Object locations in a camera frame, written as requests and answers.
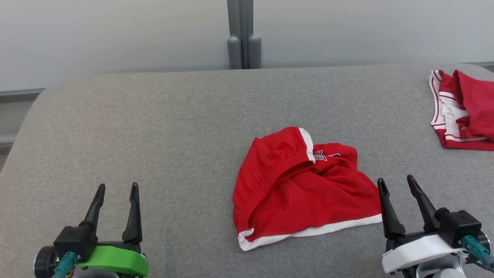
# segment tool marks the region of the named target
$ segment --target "red fabric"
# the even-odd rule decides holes
[[[381,213],[377,187],[357,171],[356,149],[319,144],[312,155],[311,147],[307,153],[298,127],[254,139],[233,193],[237,232],[254,228],[248,241]]]
[[[445,129],[436,129],[436,133],[439,135],[441,145],[445,148],[452,149],[470,149],[470,150],[494,150],[494,143],[489,140],[481,141],[465,141],[457,142],[454,140],[446,140]]]
[[[442,81],[440,92],[454,94],[461,109],[470,114],[456,119],[460,139],[487,137],[494,141],[494,82],[480,81],[459,70],[453,76],[439,71]]]
[[[494,150],[494,82],[479,81],[458,70],[452,76],[438,70],[432,71],[430,86],[436,101],[431,125],[439,135],[441,145]],[[452,124],[448,124],[448,118],[442,114],[449,105],[463,111],[458,117],[448,115],[452,117]]]
[[[470,113],[470,119],[462,122],[467,128],[460,126],[460,138],[484,136],[494,141],[494,82],[480,81],[458,70],[453,78],[458,80],[462,94],[457,101]]]

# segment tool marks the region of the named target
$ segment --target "robotic arm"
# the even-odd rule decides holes
[[[43,247],[34,261],[36,278],[134,278],[149,273],[149,262],[141,252],[141,209],[139,187],[132,184],[130,212],[122,241],[98,241],[98,215],[105,197],[101,184],[84,220],[66,226],[53,242]]]
[[[405,278],[466,278],[464,264],[476,264],[494,272],[490,243],[480,230],[482,224],[468,212],[436,210],[412,175],[407,176],[412,196],[417,200],[423,232],[406,233],[389,200],[381,178],[377,181],[384,237],[387,238],[382,266],[386,273],[402,272]]]

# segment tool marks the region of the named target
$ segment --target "white wall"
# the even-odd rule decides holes
[[[262,67],[494,61],[492,0],[254,0]]]
[[[2,0],[0,91],[107,72],[228,69],[226,0]]]

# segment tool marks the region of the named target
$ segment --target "gray cushion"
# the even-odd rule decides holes
[[[0,269],[30,277],[37,251],[77,225],[107,185],[100,240],[118,240],[140,185],[150,277],[383,277],[382,226],[289,238],[243,252],[231,201],[254,137],[300,126],[314,143],[357,148],[359,170],[385,178],[409,232],[423,223],[406,175],[436,207],[465,209],[494,236],[494,152],[443,149],[430,126],[430,70],[378,65],[103,75],[43,92],[0,174]],[[489,277],[467,267],[471,277]]]

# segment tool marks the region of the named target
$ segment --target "white stripe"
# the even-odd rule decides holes
[[[439,74],[439,70],[433,70],[433,72],[436,73],[437,78],[439,79],[438,81],[442,81],[443,80],[443,77]]]
[[[431,88],[431,92],[434,96],[434,116],[432,118],[432,122],[431,122],[431,125],[433,124],[442,124],[444,123],[444,116],[442,115],[439,115],[439,111],[441,110],[441,102],[439,102],[438,104],[438,101],[439,101],[439,96],[436,95],[436,92],[439,92],[439,80],[437,80],[434,76],[434,71],[432,71],[431,73],[431,76],[430,76],[430,79],[429,79],[429,86]]]
[[[449,92],[439,92],[439,96],[449,96],[449,97],[453,98],[454,100],[456,100],[456,97],[454,96],[454,94],[449,93]]]
[[[252,249],[259,247],[259,246],[278,242],[278,241],[283,240],[287,237],[314,236],[314,235],[320,235],[320,234],[335,232],[335,231],[339,231],[339,230],[346,229],[346,228],[368,225],[368,224],[374,224],[374,223],[380,223],[380,222],[382,222],[382,216],[381,216],[381,214],[377,214],[377,215],[362,218],[362,219],[349,220],[349,221],[343,221],[343,222],[338,222],[338,223],[331,223],[331,224],[327,224],[327,225],[317,227],[317,228],[308,228],[306,230],[292,233],[292,234],[263,236],[263,237],[260,237],[258,239],[255,239],[252,242],[250,242],[246,239],[246,236],[249,236],[249,235],[254,233],[254,229],[250,229],[250,230],[243,231],[243,232],[239,233],[237,239],[239,241],[240,248],[243,251],[248,251],[248,250],[252,250]]]
[[[454,136],[446,135],[446,134],[445,134],[445,138],[446,138],[446,140],[452,140],[452,141],[456,141],[456,142],[468,142],[468,141],[482,141],[482,140],[487,140],[486,137],[471,138],[471,139],[460,139],[460,138],[456,138]]]
[[[316,163],[316,159],[312,154],[312,151],[314,149],[314,144],[312,143],[312,138],[310,137],[310,134],[303,128],[298,128],[298,130],[300,130],[300,134],[302,134],[305,145],[307,146],[307,150],[306,150],[307,157],[309,158],[310,161],[312,161],[312,163]]]
[[[438,125],[438,126],[432,126],[434,129],[438,130],[438,129],[446,129],[446,124],[441,124],[441,125]]]

